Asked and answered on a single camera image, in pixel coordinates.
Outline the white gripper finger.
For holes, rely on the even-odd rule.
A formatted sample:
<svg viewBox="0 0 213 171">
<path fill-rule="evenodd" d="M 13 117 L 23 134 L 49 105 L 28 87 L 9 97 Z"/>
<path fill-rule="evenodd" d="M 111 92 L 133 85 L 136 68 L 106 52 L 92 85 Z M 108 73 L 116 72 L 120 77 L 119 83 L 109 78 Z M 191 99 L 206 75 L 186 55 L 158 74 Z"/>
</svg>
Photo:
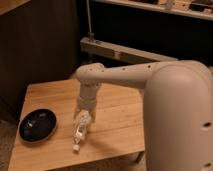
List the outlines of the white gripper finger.
<svg viewBox="0 0 213 171">
<path fill-rule="evenodd" d="M 95 120 L 96 120 L 96 109 L 90 111 L 90 116 L 91 116 L 92 122 L 95 122 Z"/>
<path fill-rule="evenodd" d="M 80 112 L 80 109 L 76 108 L 75 111 L 74 111 L 74 115 L 73 115 L 73 119 L 74 119 L 74 120 L 75 120 L 76 117 L 78 116 L 79 112 Z"/>
</svg>

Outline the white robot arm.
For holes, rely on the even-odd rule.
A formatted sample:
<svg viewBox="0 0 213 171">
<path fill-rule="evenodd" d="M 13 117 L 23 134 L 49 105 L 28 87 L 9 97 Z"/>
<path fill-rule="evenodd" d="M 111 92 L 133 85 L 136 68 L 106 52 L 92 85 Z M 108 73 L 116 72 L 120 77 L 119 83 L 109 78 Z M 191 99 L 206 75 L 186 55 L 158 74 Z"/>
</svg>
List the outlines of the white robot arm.
<svg viewBox="0 0 213 171">
<path fill-rule="evenodd" d="M 102 83 L 143 92 L 147 171 L 213 171 L 213 74 L 192 60 L 76 71 L 79 110 L 96 108 Z"/>
</svg>

